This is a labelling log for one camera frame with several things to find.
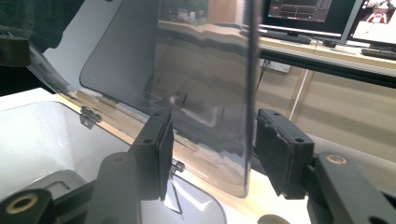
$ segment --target wall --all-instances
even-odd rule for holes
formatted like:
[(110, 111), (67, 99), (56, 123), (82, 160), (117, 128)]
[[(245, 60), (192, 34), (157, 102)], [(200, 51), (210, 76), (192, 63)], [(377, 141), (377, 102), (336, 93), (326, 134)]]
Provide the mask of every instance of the wall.
[[(289, 117), (301, 68), (267, 70), (256, 107)], [(293, 122), (304, 132), (396, 162), (396, 90), (314, 72), (305, 82)]]

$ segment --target black plastic bracket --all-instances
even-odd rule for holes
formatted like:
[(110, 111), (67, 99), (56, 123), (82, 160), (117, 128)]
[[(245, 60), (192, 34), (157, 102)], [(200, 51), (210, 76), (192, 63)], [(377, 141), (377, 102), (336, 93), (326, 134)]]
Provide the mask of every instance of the black plastic bracket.
[(93, 113), (87, 106), (81, 108), (81, 114), (79, 115), (81, 124), (85, 127), (92, 129), (95, 123), (101, 122), (102, 117), (98, 114)]
[(26, 67), (30, 65), (29, 40), (0, 35), (0, 65)]

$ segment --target cable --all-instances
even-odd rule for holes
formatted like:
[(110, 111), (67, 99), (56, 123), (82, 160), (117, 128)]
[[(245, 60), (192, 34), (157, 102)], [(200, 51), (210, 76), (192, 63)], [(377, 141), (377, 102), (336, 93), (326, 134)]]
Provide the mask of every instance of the cable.
[(257, 94), (257, 90), (259, 89), (260, 83), (262, 82), (262, 76), (264, 75), (265, 69), (267, 68), (269, 63), (270, 61), (264, 60), (264, 64), (262, 65), (262, 71), (260, 73), (259, 82), (257, 83), (257, 87), (256, 87), (256, 94)]

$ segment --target hinge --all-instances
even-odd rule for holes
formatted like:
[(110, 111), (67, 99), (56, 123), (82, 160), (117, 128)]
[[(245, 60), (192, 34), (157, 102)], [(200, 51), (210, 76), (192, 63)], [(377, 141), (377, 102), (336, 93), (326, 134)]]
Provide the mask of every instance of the hinge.
[(79, 120), (81, 121), (82, 125), (89, 129), (92, 129), (93, 124), (102, 121), (102, 117), (98, 114), (93, 113), (93, 111), (89, 110), (87, 106), (83, 106), (81, 108)]
[(186, 168), (186, 165), (184, 165), (183, 162), (172, 159), (172, 167), (169, 172), (169, 176), (172, 177), (176, 173), (176, 171), (179, 171), (182, 173), (185, 168)]

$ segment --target desk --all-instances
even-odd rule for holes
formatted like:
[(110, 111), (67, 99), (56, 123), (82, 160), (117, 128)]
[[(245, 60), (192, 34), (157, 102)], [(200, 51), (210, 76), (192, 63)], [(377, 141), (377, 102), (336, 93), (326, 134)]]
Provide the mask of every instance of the desk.
[(316, 42), (299, 45), (263, 37), (260, 48), (263, 59), (396, 88), (396, 62), (364, 56), (359, 48), (329, 49)]

